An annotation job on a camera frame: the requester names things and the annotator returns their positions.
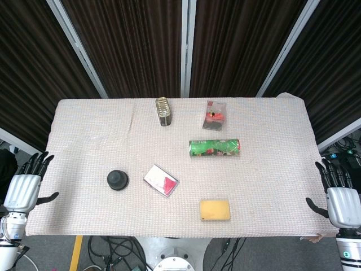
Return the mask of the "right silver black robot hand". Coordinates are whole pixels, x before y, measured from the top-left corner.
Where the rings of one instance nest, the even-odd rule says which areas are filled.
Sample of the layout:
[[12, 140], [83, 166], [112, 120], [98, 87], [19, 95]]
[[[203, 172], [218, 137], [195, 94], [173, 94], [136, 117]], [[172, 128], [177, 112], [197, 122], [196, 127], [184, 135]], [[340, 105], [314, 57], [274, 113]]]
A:
[[314, 204], [306, 198], [306, 203], [315, 213], [330, 220], [339, 229], [360, 227], [360, 197], [353, 187], [351, 175], [343, 166], [336, 166], [327, 159], [315, 162], [321, 176], [327, 209]]

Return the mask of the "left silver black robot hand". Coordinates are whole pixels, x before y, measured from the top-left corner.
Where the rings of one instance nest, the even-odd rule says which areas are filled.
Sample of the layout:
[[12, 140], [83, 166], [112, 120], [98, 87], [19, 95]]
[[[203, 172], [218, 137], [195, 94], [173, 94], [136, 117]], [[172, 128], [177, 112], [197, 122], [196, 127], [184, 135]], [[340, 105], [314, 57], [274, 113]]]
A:
[[53, 158], [54, 155], [49, 155], [47, 151], [36, 153], [13, 176], [3, 204], [8, 212], [28, 214], [35, 206], [49, 203], [59, 196], [58, 192], [47, 197], [38, 196], [47, 167]]

